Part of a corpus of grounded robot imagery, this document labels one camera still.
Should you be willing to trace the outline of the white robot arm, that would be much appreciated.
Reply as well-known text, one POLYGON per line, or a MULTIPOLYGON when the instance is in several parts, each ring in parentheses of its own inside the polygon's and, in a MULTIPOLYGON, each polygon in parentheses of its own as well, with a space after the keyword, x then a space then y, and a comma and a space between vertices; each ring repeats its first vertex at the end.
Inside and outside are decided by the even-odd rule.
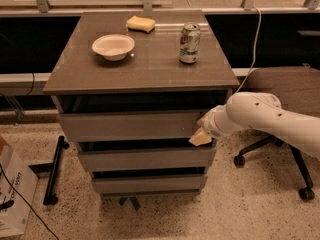
POLYGON ((284 110, 273 94, 238 92, 224 105, 209 110, 197 124, 200 128, 189 139, 194 146, 236 131, 254 129, 320 159, 320 118, 284 110))

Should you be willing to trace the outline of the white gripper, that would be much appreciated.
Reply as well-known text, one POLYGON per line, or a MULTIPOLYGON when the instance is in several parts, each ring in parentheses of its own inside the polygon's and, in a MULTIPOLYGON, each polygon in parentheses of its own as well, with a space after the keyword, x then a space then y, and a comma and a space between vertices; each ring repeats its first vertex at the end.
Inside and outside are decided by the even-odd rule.
POLYGON ((212 141, 211 136, 215 138, 225 137, 228 134, 229 126, 225 107, 219 105, 211 109, 197 121, 197 125, 204 126, 206 131, 199 128, 189 139, 189 142, 194 146, 210 143, 212 141))

